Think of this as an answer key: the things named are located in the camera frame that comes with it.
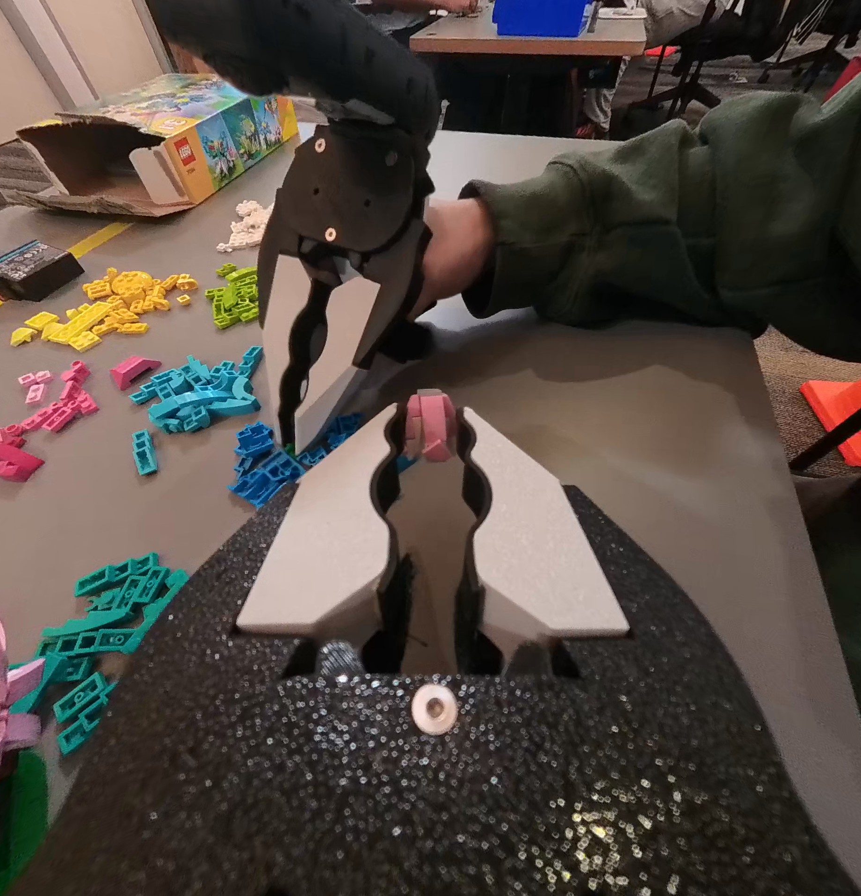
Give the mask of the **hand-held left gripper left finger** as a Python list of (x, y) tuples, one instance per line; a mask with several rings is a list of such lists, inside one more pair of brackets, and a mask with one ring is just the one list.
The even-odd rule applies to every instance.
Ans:
[(388, 518), (401, 494), (404, 408), (391, 404), (297, 483), (236, 626), (403, 658), (412, 609)]

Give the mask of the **light pink toy brick assembly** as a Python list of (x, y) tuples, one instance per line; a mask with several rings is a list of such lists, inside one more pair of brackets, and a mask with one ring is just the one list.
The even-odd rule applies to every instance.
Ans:
[(408, 464), (444, 463), (456, 454), (457, 412), (447, 393), (420, 389), (406, 405), (402, 457)]

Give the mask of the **person's right hand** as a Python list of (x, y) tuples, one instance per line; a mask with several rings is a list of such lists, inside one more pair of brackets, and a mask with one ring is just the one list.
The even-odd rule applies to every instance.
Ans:
[(469, 288), (480, 277), (494, 246), (492, 221), (478, 198), (431, 203), (425, 223), (431, 237), (423, 257), (423, 288), (411, 313), (413, 320)]

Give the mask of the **pile of lime green toy bricks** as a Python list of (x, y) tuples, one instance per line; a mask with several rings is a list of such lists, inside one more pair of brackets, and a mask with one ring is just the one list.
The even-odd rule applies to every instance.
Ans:
[(224, 284), (204, 292), (213, 325), (218, 330), (226, 330), (256, 320), (259, 316), (257, 267), (225, 263), (217, 269), (216, 275)]

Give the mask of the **pile of white toy bricks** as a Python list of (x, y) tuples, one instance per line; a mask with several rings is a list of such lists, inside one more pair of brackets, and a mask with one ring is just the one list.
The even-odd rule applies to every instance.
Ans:
[(264, 206), (255, 200), (237, 204), (237, 218), (231, 223), (231, 233), (225, 242), (216, 245), (216, 251), (229, 253), (260, 246), (274, 207), (273, 203)]

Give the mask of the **pile of light blue toy bricks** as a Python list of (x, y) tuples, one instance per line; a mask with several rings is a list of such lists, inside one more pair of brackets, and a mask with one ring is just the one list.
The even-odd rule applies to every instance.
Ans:
[(131, 436), (135, 472), (153, 476), (159, 470), (156, 434), (196, 434), (224, 420), (257, 414), (261, 402), (253, 377), (264, 352), (248, 348), (239, 362), (209, 366), (192, 355), (184, 364), (157, 371), (132, 387), (129, 400), (144, 408), (147, 425)]

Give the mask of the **large magenta slope brick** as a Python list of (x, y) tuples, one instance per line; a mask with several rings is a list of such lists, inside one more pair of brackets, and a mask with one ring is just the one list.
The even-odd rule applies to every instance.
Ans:
[(132, 355), (111, 367), (110, 375), (114, 385), (124, 392), (145, 374), (150, 374), (162, 366), (159, 359)]

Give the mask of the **pile of teal toy bricks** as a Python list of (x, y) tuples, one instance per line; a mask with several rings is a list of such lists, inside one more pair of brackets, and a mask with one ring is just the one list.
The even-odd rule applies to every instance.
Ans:
[(189, 580), (184, 569), (164, 565), (151, 552), (101, 566), (76, 581), (81, 614), (42, 630), (33, 654), (44, 661), (42, 680), (20, 708), (50, 711), (60, 757), (76, 754), (90, 741), (120, 682), (120, 661), (143, 645)]

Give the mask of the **yellow tape strip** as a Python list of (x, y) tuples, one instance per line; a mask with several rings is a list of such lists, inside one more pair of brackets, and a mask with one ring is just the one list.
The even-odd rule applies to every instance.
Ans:
[[(93, 252), (95, 249), (102, 247), (103, 245), (110, 242), (112, 239), (118, 237), (123, 232), (127, 231), (132, 226), (129, 222), (115, 222), (111, 223), (100, 230), (96, 230), (87, 237), (83, 238), (81, 241), (75, 243), (74, 245), (69, 246), (64, 249), (68, 252), (71, 252), (76, 256), (79, 263), (80, 259)], [(2, 307), (5, 303), (14, 302), (12, 300), (2, 300), (0, 299), (0, 307)]]

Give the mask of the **tan table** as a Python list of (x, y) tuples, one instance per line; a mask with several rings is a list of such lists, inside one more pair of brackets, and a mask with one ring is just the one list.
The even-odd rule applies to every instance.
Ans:
[(591, 33), (578, 37), (501, 36), (492, 20), (492, 5), (476, 15), (446, 16), (416, 32), (410, 48), (416, 54), (480, 56), (636, 57), (647, 43), (642, 19), (599, 18)]

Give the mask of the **pile of magenta toy bricks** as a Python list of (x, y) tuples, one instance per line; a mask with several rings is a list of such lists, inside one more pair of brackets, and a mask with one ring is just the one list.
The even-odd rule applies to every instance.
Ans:
[(86, 386), (91, 378), (89, 365), (73, 361), (59, 376), (62, 388), (56, 400), (43, 405), (24, 420), (0, 427), (0, 479), (12, 484), (26, 483), (44, 465), (44, 458), (27, 447), (36, 433), (56, 435), (87, 418), (100, 407)]

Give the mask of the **black battery pack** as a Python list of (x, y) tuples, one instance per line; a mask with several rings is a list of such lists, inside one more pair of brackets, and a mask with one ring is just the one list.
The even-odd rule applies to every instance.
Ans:
[(84, 274), (74, 254), (33, 240), (0, 255), (0, 299), (41, 302)]

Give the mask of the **blue plastic bin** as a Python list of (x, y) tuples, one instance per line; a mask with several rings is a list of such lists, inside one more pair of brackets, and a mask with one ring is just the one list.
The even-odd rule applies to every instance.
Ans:
[(499, 37), (576, 39), (588, 20), (589, 1), (494, 1)]

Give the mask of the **pink toy brick flower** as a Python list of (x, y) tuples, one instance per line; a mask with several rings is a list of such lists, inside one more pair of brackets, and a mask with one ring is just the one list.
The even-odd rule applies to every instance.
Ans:
[(45, 660), (33, 659), (10, 669), (7, 636), (0, 621), (0, 769), (6, 756), (35, 745), (42, 724), (30, 711), (11, 712), (11, 707), (32, 694), (42, 683)]

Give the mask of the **black office chair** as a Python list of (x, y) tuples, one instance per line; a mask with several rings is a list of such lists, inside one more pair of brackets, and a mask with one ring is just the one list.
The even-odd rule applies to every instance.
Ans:
[[(816, 31), (829, 37), (822, 50), (783, 61), (793, 40), (804, 41)], [(649, 93), (630, 103), (627, 110), (657, 111), (667, 104), (665, 118), (670, 120), (682, 117), (691, 104), (707, 110), (717, 107), (721, 99), (702, 84), (702, 69), (707, 63), (731, 57), (768, 63), (758, 84), (765, 84), (773, 71), (794, 68), (800, 72), (805, 63), (810, 63), (805, 75), (810, 86), (830, 58), (841, 58), (838, 47), (842, 41), (851, 46), (860, 31), (861, 1), (732, 2), (720, 15), (716, 15), (716, 2), (708, 2), (699, 24), (666, 42), (679, 51), (678, 61), (671, 69), (675, 85), (655, 92), (663, 68), (665, 51), (661, 50)]]

